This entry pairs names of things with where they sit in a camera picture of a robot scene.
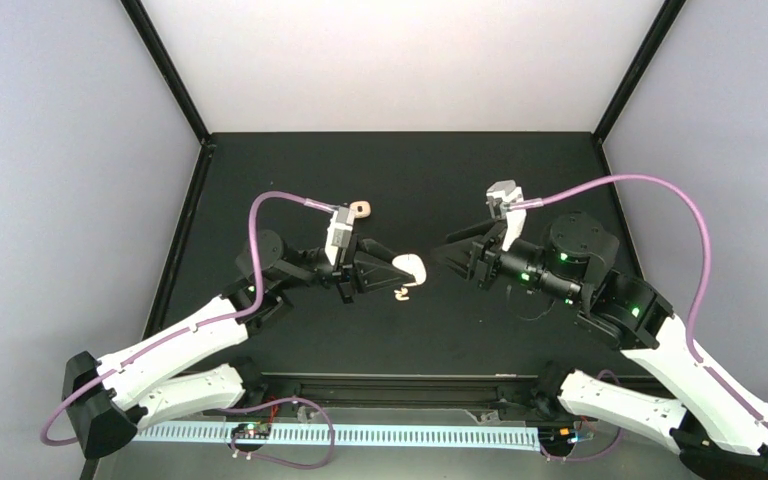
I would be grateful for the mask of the pink earbuds charging case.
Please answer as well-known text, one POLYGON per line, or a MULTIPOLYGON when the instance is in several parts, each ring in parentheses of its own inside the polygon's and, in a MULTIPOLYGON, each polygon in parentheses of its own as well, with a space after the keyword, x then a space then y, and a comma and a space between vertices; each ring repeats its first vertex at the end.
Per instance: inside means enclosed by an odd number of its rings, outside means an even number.
POLYGON ((356 219, 368 218, 372 213, 371 204, 365 200, 351 202, 349 208, 356 219))

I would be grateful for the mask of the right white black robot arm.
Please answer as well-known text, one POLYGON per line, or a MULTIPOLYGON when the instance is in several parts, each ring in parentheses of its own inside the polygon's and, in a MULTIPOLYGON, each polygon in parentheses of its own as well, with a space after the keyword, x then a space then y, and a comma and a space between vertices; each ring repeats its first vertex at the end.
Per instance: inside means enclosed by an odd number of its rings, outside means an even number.
POLYGON ((673 306, 645 280, 614 266, 618 239, 593 217, 557 217, 542 242, 488 220, 448 235, 433 258, 487 290, 503 280, 574 310, 575 324, 649 372, 656 397, 556 362, 529 392, 532 410, 591 417, 646 437, 704 479, 768 479, 768 403, 736 386, 697 343, 673 306))

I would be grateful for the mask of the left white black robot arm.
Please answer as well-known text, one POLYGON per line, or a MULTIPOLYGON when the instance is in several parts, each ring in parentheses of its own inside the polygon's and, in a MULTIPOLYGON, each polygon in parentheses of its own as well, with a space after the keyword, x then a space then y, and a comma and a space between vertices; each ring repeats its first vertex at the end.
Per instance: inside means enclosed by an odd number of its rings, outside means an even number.
POLYGON ((240 277, 185 319, 117 352, 96 358, 83 351, 67 361, 62 397, 85 458, 106 457, 167 420, 261 400, 261 375, 248 358, 187 370, 291 310, 287 291, 333 288, 350 304, 357 294, 405 293, 427 277, 418 255, 396 254, 355 233, 336 249, 297 250, 276 232, 260 230, 236 264, 240 277))

